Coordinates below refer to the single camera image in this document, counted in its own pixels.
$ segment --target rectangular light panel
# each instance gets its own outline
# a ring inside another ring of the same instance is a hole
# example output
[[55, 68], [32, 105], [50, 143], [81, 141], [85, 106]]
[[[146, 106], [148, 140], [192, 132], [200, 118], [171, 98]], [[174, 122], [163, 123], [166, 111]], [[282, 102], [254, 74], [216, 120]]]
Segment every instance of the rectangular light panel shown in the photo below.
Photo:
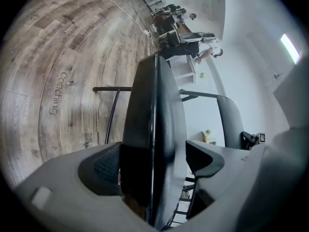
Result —
[[284, 34], [281, 37], [281, 42], [283, 43], [285, 48], [288, 50], [288, 52], [291, 55], [294, 63], [297, 64], [298, 61], [299, 61], [299, 54], [298, 54], [297, 50], [295, 49], [294, 45], [292, 44], [292, 42], [290, 41], [290, 39], [288, 38], [288, 36], [286, 36], [286, 34]]

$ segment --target wooden floor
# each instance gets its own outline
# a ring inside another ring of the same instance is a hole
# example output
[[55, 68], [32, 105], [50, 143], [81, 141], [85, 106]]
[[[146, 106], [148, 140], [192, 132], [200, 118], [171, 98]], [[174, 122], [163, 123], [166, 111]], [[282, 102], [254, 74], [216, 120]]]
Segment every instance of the wooden floor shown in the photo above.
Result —
[[[131, 0], [114, 1], [140, 23]], [[147, 24], [144, 4], [133, 4]], [[108, 0], [30, 0], [2, 45], [0, 156], [12, 187], [51, 158], [104, 144], [115, 92], [92, 87], [131, 86], [152, 50]], [[129, 95], [118, 100], [114, 142], [122, 140]]]

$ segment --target fluorescent light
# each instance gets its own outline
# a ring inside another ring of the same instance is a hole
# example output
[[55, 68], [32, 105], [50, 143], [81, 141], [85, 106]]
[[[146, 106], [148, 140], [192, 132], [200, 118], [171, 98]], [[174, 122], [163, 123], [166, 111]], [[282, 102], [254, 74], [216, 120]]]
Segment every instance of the fluorescent light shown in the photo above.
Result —
[[284, 44], [285, 48], [288, 50], [289, 54], [291, 55], [295, 64], [299, 61], [299, 54], [295, 47], [293, 46], [292, 42], [285, 34], [281, 37], [281, 42]]

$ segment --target person's arm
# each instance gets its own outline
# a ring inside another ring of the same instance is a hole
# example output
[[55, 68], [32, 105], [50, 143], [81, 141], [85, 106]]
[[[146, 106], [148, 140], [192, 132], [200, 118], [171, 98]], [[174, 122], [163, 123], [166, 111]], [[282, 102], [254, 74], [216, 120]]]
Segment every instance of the person's arm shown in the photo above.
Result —
[[213, 54], [213, 49], [209, 48], [206, 51], [204, 51], [199, 58], [196, 58], [196, 62], [201, 62], [202, 59], [207, 58], [211, 54]]

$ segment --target person's hand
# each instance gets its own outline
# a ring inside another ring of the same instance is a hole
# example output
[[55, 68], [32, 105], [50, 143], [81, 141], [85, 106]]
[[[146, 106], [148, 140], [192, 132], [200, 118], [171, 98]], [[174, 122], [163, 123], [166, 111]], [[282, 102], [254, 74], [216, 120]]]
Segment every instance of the person's hand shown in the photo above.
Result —
[[198, 63], [198, 64], [201, 64], [202, 63], [202, 60], [200, 58], [196, 58], [194, 59], [195, 63]]

